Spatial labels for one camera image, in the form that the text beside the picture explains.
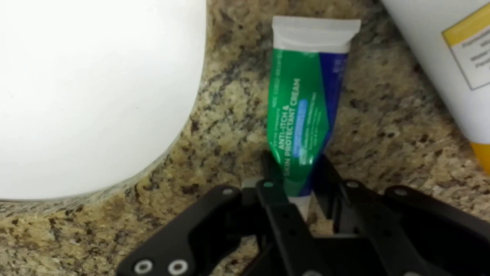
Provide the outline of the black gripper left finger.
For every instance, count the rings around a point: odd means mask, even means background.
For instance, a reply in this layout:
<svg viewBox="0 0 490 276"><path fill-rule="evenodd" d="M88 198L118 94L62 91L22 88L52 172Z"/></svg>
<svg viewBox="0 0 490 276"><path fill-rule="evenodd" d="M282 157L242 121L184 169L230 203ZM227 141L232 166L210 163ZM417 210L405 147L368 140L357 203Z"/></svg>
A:
<svg viewBox="0 0 490 276"><path fill-rule="evenodd" d="M259 253L241 276L304 276L317 269L316 246L297 206L282 190L270 152L253 187L216 186L134 249L117 276L209 276L244 238Z"/></svg>

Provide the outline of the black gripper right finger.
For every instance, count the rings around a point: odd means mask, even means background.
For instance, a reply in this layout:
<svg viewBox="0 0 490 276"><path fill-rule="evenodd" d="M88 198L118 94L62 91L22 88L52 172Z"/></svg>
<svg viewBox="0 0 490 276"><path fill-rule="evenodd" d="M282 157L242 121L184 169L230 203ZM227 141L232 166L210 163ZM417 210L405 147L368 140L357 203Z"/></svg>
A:
<svg viewBox="0 0 490 276"><path fill-rule="evenodd" d="M374 276L490 276L490 224L408 186L377 193L322 157L314 192L333 232L365 242Z"/></svg>

